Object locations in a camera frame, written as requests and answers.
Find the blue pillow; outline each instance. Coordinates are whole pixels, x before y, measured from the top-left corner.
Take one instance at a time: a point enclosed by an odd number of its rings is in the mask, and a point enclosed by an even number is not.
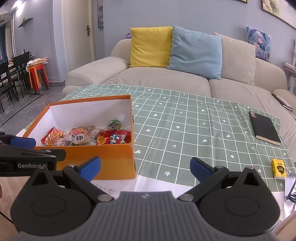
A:
[[[271,36],[246,25],[247,42],[256,46],[256,58],[270,63]]]
[[[167,69],[221,79],[221,37],[173,26]]]

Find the stool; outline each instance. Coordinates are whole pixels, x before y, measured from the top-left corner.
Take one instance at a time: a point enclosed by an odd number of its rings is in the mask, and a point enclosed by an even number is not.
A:
[[[46,71],[44,68],[44,64],[35,64],[29,66],[29,74],[30,74],[30,82],[31,86],[34,89],[35,93],[39,91],[40,80],[38,78],[38,74],[40,74],[43,84],[45,85],[46,89],[48,90],[48,78],[46,75]]]

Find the orange box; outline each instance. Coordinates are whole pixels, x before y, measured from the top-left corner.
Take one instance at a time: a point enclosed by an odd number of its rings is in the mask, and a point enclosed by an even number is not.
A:
[[[93,156],[101,159],[101,171],[96,180],[120,180],[136,177],[133,153],[133,114],[130,95],[106,96],[60,101],[49,104],[36,118],[23,137],[36,140],[35,149],[60,149],[66,151],[64,161],[57,163],[57,170],[68,164],[80,165]],[[131,131],[131,143],[96,146],[48,147],[41,139],[52,128],[68,131],[80,126],[104,128],[112,119],[120,120]]]

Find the beige pillow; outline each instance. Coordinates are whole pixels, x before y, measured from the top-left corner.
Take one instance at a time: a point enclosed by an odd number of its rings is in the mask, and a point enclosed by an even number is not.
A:
[[[218,33],[214,35],[222,38],[221,78],[254,85],[255,46]]]

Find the pillow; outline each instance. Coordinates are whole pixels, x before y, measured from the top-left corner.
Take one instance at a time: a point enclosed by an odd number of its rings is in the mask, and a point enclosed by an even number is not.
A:
[[[131,28],[131,66],[164,67],[170,60],[172,27]]]
[[[172,48],[167,69],[221,79],[221,38],[173,26]]]
[[[256,58],[270,63],[271,36],[253,29],[248,25],[246,25],[246,30],[247,42],[249,44],[255,45],[256,47]]]
[[[222,39],[221,78],[254,85],[255,46],[214,33]]]

